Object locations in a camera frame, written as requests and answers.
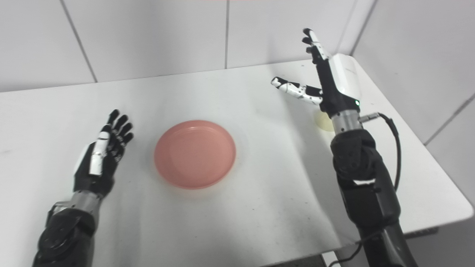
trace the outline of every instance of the tile grout line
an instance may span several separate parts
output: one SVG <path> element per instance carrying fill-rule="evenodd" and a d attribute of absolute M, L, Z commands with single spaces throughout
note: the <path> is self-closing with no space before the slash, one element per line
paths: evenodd
<path fill-rule="evenodd" d="M 87 67 L 89 68 L 89 71 L 91 72 L 92 78 L 94 79 L 94 82 L 97 83 L 97 78 L 94 74 L 94 71 L 92 70 L 91 63 L 89 62 L 89 59 L 87 58 L 86 51 L 84 50 L 83 43 L 81 42 L 81 39 L 79 38 L 79 34 L 77 33 L 76 28 L 74 27 L 73 20 L 71 19 L 71 15 L 69 14 L 69 11 L 67 10 L 66 4 L 64 3 L 64 0 L 59 0 L 61 2 L 61 5 L 63 6 L 64 13 L 66 14 L 67 20 L 69 21 L 69 25 L 71 26 L 71 29 L 73 30 L 74 36 L 76 37 L 76 41 L 79 45 L 79 48 L 81 49 L 81 52 L 83 53 L 84 59 L 86 60 Z"/>
<path fill-rule="evenodd" d="M 361 30 L 358 34 L 358 37 L 356 38 L 355 44 L 353 45 L 353 48 L 350 52 L 350 56 L 353 56 L 356 47 L 358 43 L 361 40 L 361 36 L 363 35 L 364 30 L 366 29 L 366 26 L 368 25 L 368 21 L 370 21 L 371 16 L 373 15 L 374 8 L 376 7 L 376 4 L 378 3 L 378 0 L 374 0 L 373 4 L 371 5 L 370 11 L 368 12 L 368 15 L 366 16 L 366 19 L 364 20 L 363 27 L 361 27 Z"/>
<path fill-rule="evenodd" d="M 229 1 L 226 1 L 226 39 L 224 48 L 224 68 L 228 68 L 228 40 L 229 40 Z"/>
<path fill-rule="evenodd" d="M 471 97 L 469 97 L 467 100 L 465 100 L 465 102 L 463 102 L 460 107 L 455 110 L 455 112 L 449 117 L 449 119 L 444 122 L 442 124 L 442 126 L 440 126 L 437 131 L 429 137 L 429 139 L 427 141 L 424 142 L 424 146 L 427 146 L 432 140 L 434 140 L 434 138 L 436 138 L 439 133 L 444 130 L 447 125 L 449 125 L 454 119 L 455 117 L 457 117 L 457 115 L 459 115 L 473 100 L 475 99 L 475 94 L 473 94 Z"/>
<path fill-rule="evenodd" d="M 336 46 L 336 53 L 339 52 L 340 47 L 342 46 L 343 37 L 345 36 L 346 30 L 348 29 L 348 25 L 350 24 L 350 20 L 351 20 L 353 14 L 354 14 L 357 3 L 358 3 L 358 0 L 353 1 L 353 6 L 351 7 L 350 14 L 349 14 L 348 18 L 346 19 L 345 27 L 343 28 L 342 35 L 340 36 L 340 40 L 338 40 L 338 45 Z"/>

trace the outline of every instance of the white and black robotic hand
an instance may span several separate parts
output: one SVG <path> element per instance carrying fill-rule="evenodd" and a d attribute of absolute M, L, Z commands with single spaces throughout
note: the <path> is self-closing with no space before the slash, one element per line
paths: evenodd
<path fill-rule="evenodd" d="M 361 236 L 353 256 L 364 247 L 371 267 L 417 267 L 399 225 L 401 210 L 396 189 L 401 149 L 397 129 L 384 114 L 360 116 L 361 93 L 353 58 L 341 54 L 332 56 L 312 30 L 304 29 L 304 34 L 306 37 L 302 42 L 309 45 L 307 53 L 312 54 L 322 88 L 301 86 L 279 77 L 273 78 L 271 84 L 305 102 L 318 105 L 332 120 L 335 130 L 330 144 L 333 167 L 348 217 Z M 396 138 L 398 167 L 394 185 L 376 150 L 375 140 L 362 126 L 362 123 L 377 117 L 384 118 Z"/>
<path fill-rule="evenodd" d="M 33 267 L 91 265 L 100 202 L 111 192 L 117 165 L 133 138 L 127 115 L 115 122 L 118 116 L 118 110 L 112 111 L 97 140 L 85 149 L 71 200 L 57 202 L 49 211 Z"/>
<path fill-rule="evenodd" d="M 127 115 L 122 115 L 115 122 L 118 116 L 118 110 L 112 111 L 97 140 L 88 146 L 74 174 L 74 191 L 88 190 L 100 198 L 111 191 L 117 165 L 127 143 L 133 138 L 133 134 L 129 132 L 132 124 L 127 122 Z"/>

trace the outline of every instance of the pink plate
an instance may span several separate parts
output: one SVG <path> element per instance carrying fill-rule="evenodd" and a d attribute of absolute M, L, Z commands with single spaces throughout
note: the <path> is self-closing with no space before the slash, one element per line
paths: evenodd
<path fill-rule="evenodd" d="M 205 188 L 219 182 L 236 158 L 233 138 L 208 121 L 187 121 L 165 132 L 155 147 L 155 166 L 171 184 Z"/>

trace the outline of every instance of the floor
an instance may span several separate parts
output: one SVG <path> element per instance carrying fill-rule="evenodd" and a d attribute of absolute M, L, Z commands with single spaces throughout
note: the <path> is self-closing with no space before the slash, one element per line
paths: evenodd
<path fill-rule="evenodd" d="M 326 267 L 326 265 L 322 256 L 316 255 L 267 267 Z"/>

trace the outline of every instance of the small yellow object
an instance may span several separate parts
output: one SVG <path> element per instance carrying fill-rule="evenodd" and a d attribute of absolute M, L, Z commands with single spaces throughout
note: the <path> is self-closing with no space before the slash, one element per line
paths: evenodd
<path fill-rule="evenodd" d="M 325 130 L 327 132 L 333 132 L 333 123 L 332 120 L 328 117 L 328 114 L 322 112 L 321 110 L 317 110 L 314 112 L 313 120 L 315 124 L 320 127 L 320 129 Z"/>

